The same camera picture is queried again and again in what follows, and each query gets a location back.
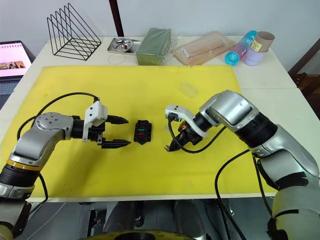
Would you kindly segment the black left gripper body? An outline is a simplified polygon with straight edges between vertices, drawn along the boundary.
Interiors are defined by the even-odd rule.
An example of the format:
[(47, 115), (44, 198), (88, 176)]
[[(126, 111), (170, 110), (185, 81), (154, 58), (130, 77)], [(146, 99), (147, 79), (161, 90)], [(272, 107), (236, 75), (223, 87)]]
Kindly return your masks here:
[(105, 120), (99, 124), (98, 126), (92, 125), (88, 130), (87, 139), (91, 142), (96, 142), (98, 146), (101, 146), (102, 149), (108, 149), (110, 146), (108, 145), (106, 138), (103, 137), (103, 133), (106, 130)]

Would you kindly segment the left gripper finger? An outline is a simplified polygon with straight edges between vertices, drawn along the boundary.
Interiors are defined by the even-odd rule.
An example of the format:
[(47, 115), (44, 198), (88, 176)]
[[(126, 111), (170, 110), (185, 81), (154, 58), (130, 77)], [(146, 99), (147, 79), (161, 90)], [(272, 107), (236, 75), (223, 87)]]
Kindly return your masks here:
[(102, 149), (118, 149), (118, 148), (125, 147), (129, 144), (131, 144), (130, 141), (123, 140), (123, 139), (114, 139), (112, 141), (104, 140), (101, 143), (101, 148)]
[(113, 125), (122, 125), (122, 124), (128, 124), (129, 121), (123, 117), (115, 116), (115, 115), (108, 115), (107, 116), (107, 122)]

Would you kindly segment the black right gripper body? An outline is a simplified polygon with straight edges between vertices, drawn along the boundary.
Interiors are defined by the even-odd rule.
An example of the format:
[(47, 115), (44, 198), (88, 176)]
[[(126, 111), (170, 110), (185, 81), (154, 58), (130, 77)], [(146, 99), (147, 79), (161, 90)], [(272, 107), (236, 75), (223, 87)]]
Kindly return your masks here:
[(192, 143), (195, 146), (203, 140), (203, 137), (197, 134), (185, 120), (180, 124), (178, 132), (177, 140), (183, 147), (187, 143)]

